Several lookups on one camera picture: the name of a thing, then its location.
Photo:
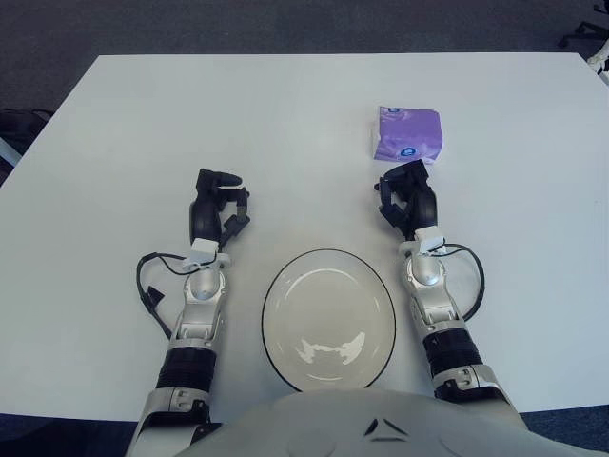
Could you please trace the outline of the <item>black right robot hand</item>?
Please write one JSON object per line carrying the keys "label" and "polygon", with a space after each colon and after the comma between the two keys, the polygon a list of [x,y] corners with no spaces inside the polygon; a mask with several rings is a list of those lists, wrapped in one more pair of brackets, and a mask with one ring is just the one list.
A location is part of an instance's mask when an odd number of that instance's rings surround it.
{"label": "black right robot hand", "polygon": [[391,169],[374,185],[380,194],[380,214],[406,241],[415,239],[417,229],[438,224],[437,198],[428,178],[419,159]]}

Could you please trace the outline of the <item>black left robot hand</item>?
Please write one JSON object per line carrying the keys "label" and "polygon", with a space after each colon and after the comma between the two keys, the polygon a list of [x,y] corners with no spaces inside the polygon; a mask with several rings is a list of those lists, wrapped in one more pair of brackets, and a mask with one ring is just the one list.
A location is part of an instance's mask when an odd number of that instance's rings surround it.
{"label": "black left robot hand", "polygon": [[[222,250],[250,222],[247,214],[249,192],[241,177],[209,169],[200,169],[196,198],[189,207],[189,237],[216,242]],[[236,213],[221,221],[227,203],[236,205]]]}

